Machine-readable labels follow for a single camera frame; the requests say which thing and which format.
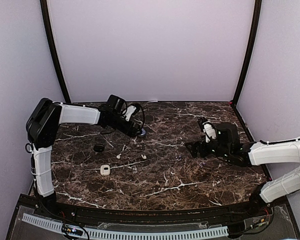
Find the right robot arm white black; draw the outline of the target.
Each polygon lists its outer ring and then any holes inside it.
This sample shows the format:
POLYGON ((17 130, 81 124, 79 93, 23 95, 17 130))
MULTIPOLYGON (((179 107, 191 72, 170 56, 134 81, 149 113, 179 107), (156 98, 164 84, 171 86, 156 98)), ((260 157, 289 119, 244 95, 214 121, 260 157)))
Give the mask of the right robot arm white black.
POLYGON ((278 179, 259 185, 245 205, 245 213, 256 217, 265 204, 300 190, 300 136, 281 141, 241 143, 237 127, 229 122, 213 125, 207 120, 199 123, 203 139, 186 143, 193 158, 209 155, 223 161, 249 168, 265 164, 296 163, 298 167, 278 179))

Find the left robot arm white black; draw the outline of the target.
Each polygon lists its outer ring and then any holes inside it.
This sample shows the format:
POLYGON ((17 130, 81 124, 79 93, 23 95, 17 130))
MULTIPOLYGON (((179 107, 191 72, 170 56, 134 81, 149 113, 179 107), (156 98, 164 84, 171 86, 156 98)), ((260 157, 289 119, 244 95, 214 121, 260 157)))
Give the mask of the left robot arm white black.
POLYGON ((128 105, 116 95, 110 95, 99 107, 69 104, 42 98, 26 123, 28 143, 25 149, 31 154, 31 173, 39 196, 54 195, 51 153, 61 124, 87 124, 112 128, 134 138, 142 135, 144 126, 133 121, 142 109, 139 104, 128 105))

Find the beige earbud charging case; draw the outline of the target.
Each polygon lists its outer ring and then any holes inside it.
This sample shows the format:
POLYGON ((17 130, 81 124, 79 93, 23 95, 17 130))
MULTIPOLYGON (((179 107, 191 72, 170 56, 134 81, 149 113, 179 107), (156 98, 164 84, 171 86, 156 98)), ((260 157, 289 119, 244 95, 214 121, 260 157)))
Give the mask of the beige earbud charging case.
POLYGON ((104 164, 100 167, 100 174, 102 176, 109 176, 111 174, 111 167, 108 164, 104 164))

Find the black earbud charging case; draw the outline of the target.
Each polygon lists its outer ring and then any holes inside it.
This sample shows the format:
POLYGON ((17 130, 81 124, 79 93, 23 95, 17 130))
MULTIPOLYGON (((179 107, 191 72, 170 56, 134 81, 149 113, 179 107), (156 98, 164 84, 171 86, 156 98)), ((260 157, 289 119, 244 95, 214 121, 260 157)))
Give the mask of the black earbud charging case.
POLYGON ((93 150, 96 152, 96 153, 102 153, 104 150, 105 150, 105 146, 103 144, 95 144, 93 146, 93 150))

